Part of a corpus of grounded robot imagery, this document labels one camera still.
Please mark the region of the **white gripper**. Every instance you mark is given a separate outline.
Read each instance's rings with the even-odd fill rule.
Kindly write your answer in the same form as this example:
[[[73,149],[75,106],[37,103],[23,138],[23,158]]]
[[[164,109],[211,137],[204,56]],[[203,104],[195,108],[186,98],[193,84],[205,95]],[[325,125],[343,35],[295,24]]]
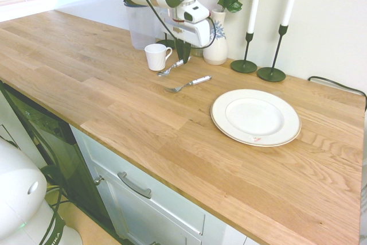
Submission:
[[[210,40],[210,25],[208,20],[198,23],[187,21],[177,22],[172,18],[165,18],[165,24],[174,35],[175,49],[180,60],[186,64],[189,60],[191,44],[207,46]]]

